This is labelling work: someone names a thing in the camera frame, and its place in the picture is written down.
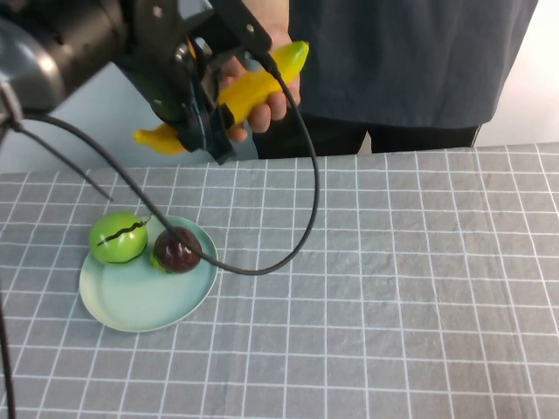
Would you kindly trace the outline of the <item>person's right hand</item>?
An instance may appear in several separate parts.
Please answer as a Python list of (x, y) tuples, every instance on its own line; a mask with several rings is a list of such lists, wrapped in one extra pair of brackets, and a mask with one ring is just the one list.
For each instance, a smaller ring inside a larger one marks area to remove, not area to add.
[[(273, 49), (292, 42), (288, 34), (288, 24), (262, 24), (270, 35)], [(221, 87), (225, 88), (234, 84), (245, 72), (244, 67), (236, 58), (231, 58), (222, 66)], [(271, 94), (265, 102), (255, 106), (248, 117), (248, 124), (256, 134), (265, 133), (273, 121), (282, 120), (287, 113), (288, 101), (284, 93)], [(231, 139), (235, 142), (244, 142), (248, 139), (248, 131), (243, 125), (237, 125), (229, 131)]]

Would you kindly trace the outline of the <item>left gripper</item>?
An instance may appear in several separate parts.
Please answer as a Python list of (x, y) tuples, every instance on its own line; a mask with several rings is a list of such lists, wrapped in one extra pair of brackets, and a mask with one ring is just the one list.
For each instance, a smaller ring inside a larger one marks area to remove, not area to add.
[(219, 103), (221, 70), (209, 47), (217, 13), (183, 17), (177, 1), (126, 1), (125, 75), (188, 151), (207, 151), (218, 164), (235, 157), (234, 118)]

